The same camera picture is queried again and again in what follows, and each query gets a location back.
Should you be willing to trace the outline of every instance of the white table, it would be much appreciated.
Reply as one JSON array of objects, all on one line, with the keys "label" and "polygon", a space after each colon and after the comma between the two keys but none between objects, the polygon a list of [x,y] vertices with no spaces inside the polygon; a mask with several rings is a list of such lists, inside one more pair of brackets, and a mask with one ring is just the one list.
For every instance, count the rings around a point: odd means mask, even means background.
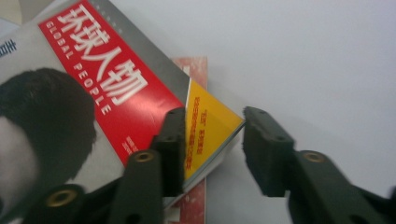
[{"label": "white table", "polygon": [[[396,185],[396,2],[112,0],[169,57],[206,55],[209,91],[268,111],[296,149],[382,196]],[[0,34],[13,27],[0,21]],[[241,142],[209,177],[207,223],[290,223]]]}]

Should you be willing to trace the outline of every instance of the black hair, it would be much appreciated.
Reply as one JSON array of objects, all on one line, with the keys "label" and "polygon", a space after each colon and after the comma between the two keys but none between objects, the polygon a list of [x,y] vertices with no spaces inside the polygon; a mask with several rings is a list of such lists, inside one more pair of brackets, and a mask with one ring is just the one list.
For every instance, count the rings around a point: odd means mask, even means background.
[{"label": "black hair", "polygon": [[22,72],[0,85],[0,117],[26,133],[39,162],[39,189],[73,178],[92,151],[92,97],[68,74]]}]

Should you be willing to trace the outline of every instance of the white surface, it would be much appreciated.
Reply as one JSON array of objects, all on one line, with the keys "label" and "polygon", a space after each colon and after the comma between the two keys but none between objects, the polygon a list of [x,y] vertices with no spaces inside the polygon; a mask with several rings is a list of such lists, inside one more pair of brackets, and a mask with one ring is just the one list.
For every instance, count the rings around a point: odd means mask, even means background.
[{"label": "white surface", "polygon": [[[268,111],[296,149],[355,185],[396,185],[396,2],[113,0],[169,57],[207,55],[209,91]],[[0,22],[0,33],[4,24]],[[262,197],[241,145],[208,177],[207,223],[290,223]]]}]

